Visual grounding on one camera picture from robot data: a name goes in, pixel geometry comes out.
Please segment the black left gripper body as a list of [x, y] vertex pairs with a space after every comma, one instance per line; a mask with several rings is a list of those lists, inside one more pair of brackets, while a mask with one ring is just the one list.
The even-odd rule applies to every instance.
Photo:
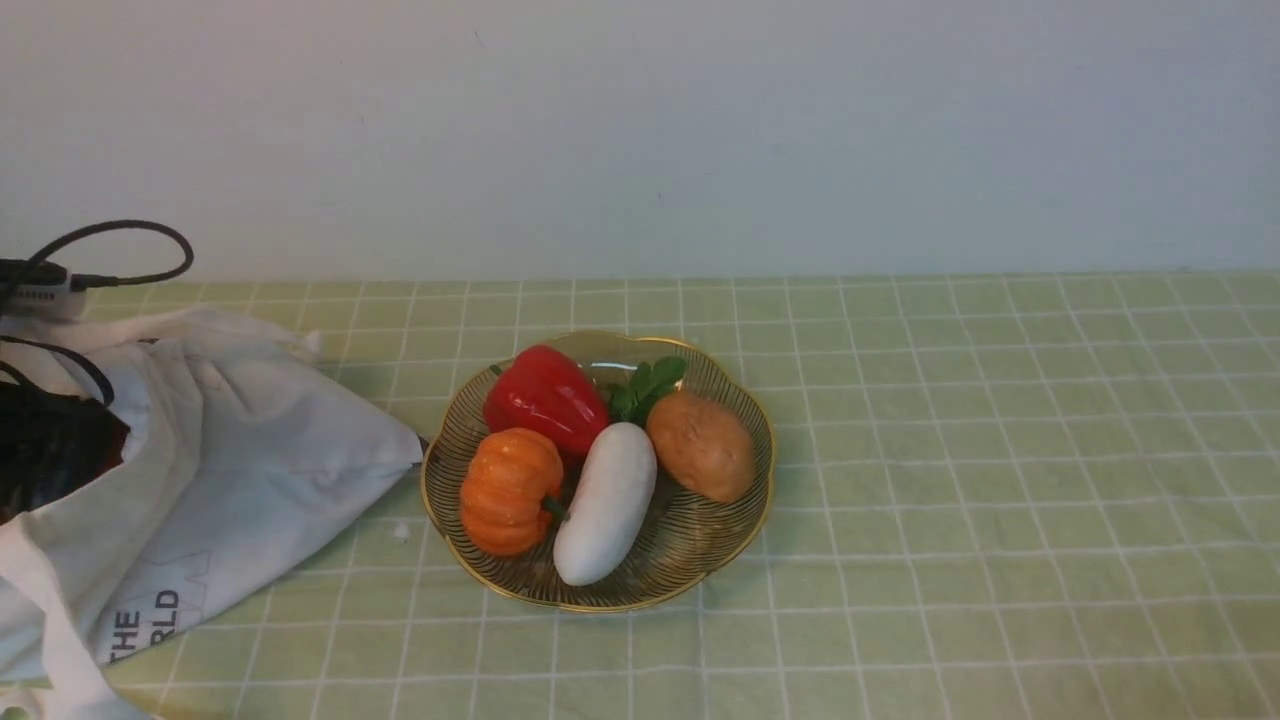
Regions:
[[64, 498], [118, 466], [129, 433], [96, 398], [4, 382], [1, 521]]

